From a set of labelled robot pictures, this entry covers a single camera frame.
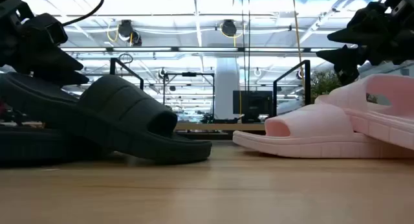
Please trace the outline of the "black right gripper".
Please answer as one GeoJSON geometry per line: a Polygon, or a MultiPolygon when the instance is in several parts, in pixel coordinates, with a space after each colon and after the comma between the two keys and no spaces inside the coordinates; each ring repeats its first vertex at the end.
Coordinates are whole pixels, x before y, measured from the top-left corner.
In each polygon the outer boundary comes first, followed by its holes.
{"type": "Polygon", "coordinates": [[[320,50],[316,53],[317,57],[334,65],[335,74],[342,85],[348,85],[358,78],[358,66],[366,60],[372,65],[383,61],[399,65],[412,60],[413,0],[386,0],[374,5],[369,3],[356,11],[345,28],[328,34],[327,39],[359,45],[357,48],[344,45],[341,49],[320,50]],[[375,24],[373,39],[372,21],[375,24]]]}

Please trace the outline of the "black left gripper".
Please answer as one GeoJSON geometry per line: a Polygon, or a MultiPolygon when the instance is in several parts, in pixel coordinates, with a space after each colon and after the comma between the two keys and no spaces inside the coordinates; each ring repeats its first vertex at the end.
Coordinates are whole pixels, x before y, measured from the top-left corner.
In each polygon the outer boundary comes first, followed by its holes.
{"type": "Polygon", "coordinates": [[[35,16],[26,3],[1,4],[1,65],[21,73],[35,69],[69,71],[38,72],[38,77],[58,86],[86,84],[75,71],[83,65],[59,48],[67,41],[62,24],[52,15],[35,16]]]}

